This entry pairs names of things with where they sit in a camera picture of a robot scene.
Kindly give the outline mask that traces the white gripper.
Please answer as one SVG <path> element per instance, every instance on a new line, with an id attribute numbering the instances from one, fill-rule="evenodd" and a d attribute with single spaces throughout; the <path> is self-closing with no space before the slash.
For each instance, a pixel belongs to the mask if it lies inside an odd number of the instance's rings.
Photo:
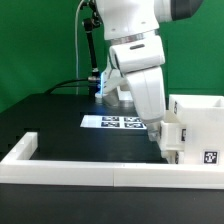
<path id="1" fill-rule="evenodd" d="M 111 62 L 127 81 L 138 116 L 147 124 L 150 141 L 160 138 L 160 121 L 165 114 L 165 93 L 161 65 L 165 56 L 161 38 L 149 38 L 113 45 Z"/>

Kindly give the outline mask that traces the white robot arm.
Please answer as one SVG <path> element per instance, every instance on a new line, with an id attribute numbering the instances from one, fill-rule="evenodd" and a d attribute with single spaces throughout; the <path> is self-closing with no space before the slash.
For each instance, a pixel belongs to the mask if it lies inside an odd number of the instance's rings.
<path id="1" fill-rule="evenodd" d="M 161 22 L 192 17 L 204 0 L 95 0 L 110 43 L 111 72 L 104 76 L 103 93 L 126 87 L 149 139 L 160 136 L 165 114 L 161 65 L 165 56 L 158 34 Z"/>

